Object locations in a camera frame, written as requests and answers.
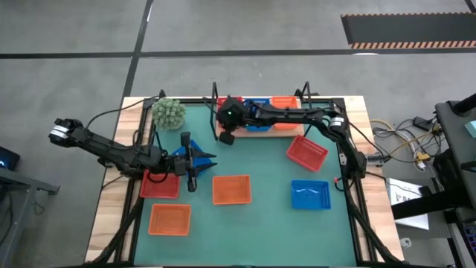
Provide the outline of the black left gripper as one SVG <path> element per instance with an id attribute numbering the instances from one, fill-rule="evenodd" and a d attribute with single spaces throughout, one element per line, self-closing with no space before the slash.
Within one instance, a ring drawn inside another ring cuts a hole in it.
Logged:
<path id="1" fill-rule="evenodd" d="M 195 192 L 197 189 L 196 176 L 202 171 L 207 170 L 216 165 L 216 163 L 208 163 L 205 165 L 193 166 L 193 158 L 215 158 L 216 155 L 203 152 L 190 146 L 190 132 L 181 133 L 181 146 L 184 148 L 184 154 L 172 154 L 168 156 L 166 174 L 174 173 L 176 176 L 188 175 L 187 190 Z"/>

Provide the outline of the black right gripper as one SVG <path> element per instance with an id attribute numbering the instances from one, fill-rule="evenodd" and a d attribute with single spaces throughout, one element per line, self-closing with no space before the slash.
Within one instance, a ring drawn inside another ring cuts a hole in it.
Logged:
<path id="1" fill-rule="evenodd" d="M 217 112 L 217 119 L 223 129 L 219 135 L 219 141 L 232 145 L 235 140 L 233 132 L 246 125 L 247 108 L 237 98 L 227 96 Z"/>

